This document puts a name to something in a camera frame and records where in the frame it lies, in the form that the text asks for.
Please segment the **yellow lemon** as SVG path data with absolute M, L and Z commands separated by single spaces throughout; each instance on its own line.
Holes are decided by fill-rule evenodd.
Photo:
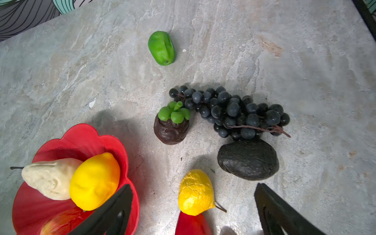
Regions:
M 84 161 L 73 174 L 70 197 L 83 211 L 103 205 L 117 190 L 120 167 L 111 153 L 96 155 Z

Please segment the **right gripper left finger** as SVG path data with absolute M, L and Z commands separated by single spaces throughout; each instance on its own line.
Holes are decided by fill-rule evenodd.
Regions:
M 71 235 L 124 235 L 133 202 L 130 185 L 124 185 L 101 207 L 70 232 Z

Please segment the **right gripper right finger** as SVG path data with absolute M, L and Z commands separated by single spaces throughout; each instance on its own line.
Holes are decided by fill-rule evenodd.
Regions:
M 254 193 L 265 235 L 324 235 L 264 183 Z

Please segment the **pale yellow pear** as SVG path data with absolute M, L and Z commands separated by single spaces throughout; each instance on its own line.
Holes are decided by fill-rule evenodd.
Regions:
M 28 186 L 52 200 L 68 200 L 71 180 L 83 162 L 74 158 L 55 161 L 39 161 L 27 166 L 12 166 L 11 170 L 20 169 L 21 176 Z

